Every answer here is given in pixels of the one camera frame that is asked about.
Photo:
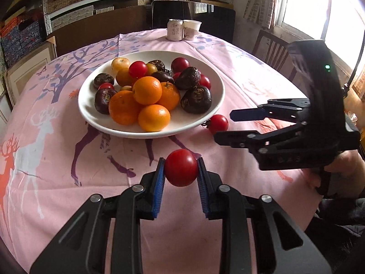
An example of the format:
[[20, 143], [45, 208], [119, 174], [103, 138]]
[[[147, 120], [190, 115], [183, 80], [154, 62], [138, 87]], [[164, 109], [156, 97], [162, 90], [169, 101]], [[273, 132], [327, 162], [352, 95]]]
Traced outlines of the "person's right hand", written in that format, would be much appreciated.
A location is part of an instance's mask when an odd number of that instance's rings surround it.
[[329, 198], [360, 198], [364, 193], [364, 160], [357, 150], [339, 154], [324, 168], [331, 173], [327, 196]]

